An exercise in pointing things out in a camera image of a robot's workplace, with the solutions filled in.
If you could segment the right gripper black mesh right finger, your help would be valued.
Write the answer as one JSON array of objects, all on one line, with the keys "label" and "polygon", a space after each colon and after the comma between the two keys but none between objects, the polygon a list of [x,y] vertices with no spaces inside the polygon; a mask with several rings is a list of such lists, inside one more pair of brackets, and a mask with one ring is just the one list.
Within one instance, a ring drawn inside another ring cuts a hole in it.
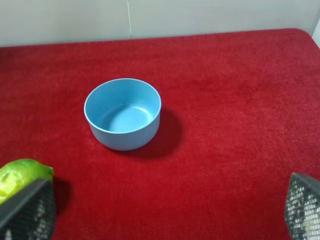
[{"label": "right gripper black mesh right finger", "polygon": [[320,239],[320,181],[292,173],[284,206],[284,221],[292,240]]}]

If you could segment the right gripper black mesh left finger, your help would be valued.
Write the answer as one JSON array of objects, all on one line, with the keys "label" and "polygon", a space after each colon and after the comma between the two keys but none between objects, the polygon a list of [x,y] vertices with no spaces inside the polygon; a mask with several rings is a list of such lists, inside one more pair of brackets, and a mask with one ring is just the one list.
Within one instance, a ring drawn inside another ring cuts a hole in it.
[{"label": "right gripper black mesh left finger", "polygon": [[37,179],[0,205],[2,240],[50,240],[56,225],[50,180]]}]

